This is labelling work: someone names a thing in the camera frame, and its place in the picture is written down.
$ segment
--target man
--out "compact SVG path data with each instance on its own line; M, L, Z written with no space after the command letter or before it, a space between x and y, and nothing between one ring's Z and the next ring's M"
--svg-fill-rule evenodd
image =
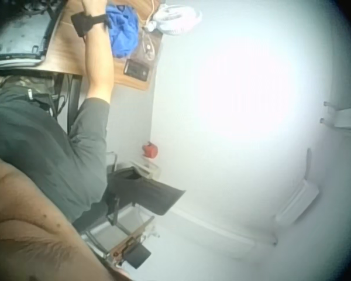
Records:
M86 14L106 0L82 0ZM87 33L90 87L69 136L26 87L0 92L0 280L128 280L105 268L71 222L106 188L105 130L114 73L103 23Z

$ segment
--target wooden desk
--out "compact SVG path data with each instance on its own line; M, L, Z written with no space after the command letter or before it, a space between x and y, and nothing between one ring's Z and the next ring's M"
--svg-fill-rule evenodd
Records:
M152 11L151 0L114 0L110 2L133 6L139 18L143 20L139 21L141 25L144 24L144 20L147 19ZM155 10L159 5L160 0L154 0ZM68 1L63 15L61 16L60 23L58 27L56 27L57 29L50 42L45 61L32 69L85 75L85 44L82 38L78 37L70 19L71 15L81 11L83 11L81 0ZM153 41L156 54L159 50L160 42L161 39ZM152 79L152 72L154 71L151 70L147 81L143 82L123 74L125 63L126 59L114 58L115 82L140 90L148 89L150 80Z

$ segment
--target hairy arm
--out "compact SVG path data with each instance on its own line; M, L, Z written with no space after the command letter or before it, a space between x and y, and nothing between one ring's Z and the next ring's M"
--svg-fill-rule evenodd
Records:
M105 13L106 0L83 1L85 13L99 16ZM100 98L108 103L114 85L114 67L108 29L103 23L94 25L86 35L86 72L90 87L87 98Z

